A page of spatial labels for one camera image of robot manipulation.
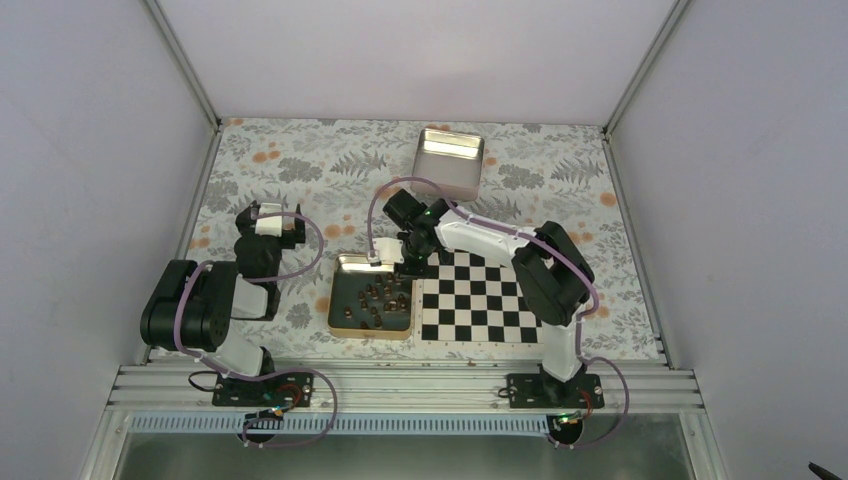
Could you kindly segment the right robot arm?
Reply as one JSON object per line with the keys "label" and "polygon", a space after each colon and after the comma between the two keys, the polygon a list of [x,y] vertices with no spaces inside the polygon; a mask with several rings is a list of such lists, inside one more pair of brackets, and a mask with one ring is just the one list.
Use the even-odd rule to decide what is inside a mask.
{"label": "right robot arm", "polygon": [[395,240],[373,240],[372,264],[391,262],[396,272],[421,278],[434,253],[460,250],[511,269],[526,305],[542,324],[538,377],[544,399],[565,407],[578,397],[586,375],[578,323],[597,291],[591,267],[561,225],[509,225],[444,199],[426,205],[404,189],[389,198],[383,212],[400,232]]}

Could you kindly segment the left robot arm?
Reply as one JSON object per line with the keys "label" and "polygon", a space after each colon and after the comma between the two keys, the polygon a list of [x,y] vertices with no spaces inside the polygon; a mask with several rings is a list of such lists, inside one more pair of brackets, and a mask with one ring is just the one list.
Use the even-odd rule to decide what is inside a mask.
{"label": "left robot arm", "polygon": [[232,330],[232,321],[270,321],[279,308],[282,254],[306,241],[301,210],[257,201],[234,221],[239,234],[233,261],[172,260],[140,319],[148,346],[179,352],[223,377],[255,405],[278,391],[270,352]]}

